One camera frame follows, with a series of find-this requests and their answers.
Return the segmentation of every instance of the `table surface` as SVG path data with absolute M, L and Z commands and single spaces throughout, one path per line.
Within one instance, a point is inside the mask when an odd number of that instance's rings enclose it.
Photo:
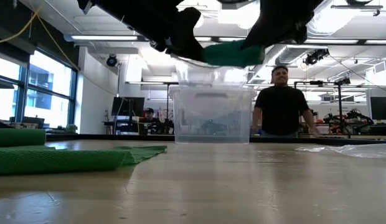
M 0 177 L 6 223 L 386 223 L 386 161 L 295 151 L 297 144 L 69 141 L 107 149 L 168 145 L 114 172 Z

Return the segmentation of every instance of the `clear plastic bin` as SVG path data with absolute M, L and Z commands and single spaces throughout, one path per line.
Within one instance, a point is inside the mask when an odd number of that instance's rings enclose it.
M 250 142 L 255 90 L 238 86 L 172 86 L 175 140 L 181 142 Z

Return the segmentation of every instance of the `window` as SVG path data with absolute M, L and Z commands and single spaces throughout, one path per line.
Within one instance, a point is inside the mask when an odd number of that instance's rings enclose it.
M 30 57 L 29 84 L 70 96 L 71 68 L 35 51 Z
M 21 68 L 18 64 L 0 58 L 0 75 L 4 77 L 20 80 Z
M 0 89 L 0 119 L 9 121 L 15 116 L 18 86 L 14 90 Z
M 44 118 L 50 128 L 66 127 L 69 100 L 28 89 L 24 116 Z

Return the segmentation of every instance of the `laboratory room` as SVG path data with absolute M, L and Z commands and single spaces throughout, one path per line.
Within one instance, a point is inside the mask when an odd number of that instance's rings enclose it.
M 0 0 L 16 223 L 386 224 L 386 0 Z

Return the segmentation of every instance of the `cap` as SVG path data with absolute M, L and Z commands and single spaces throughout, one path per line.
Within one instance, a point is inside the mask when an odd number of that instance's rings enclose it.
M 154 110 L 152 108 L 146 108 L 145 112 L 146 113 L 154 113 Z

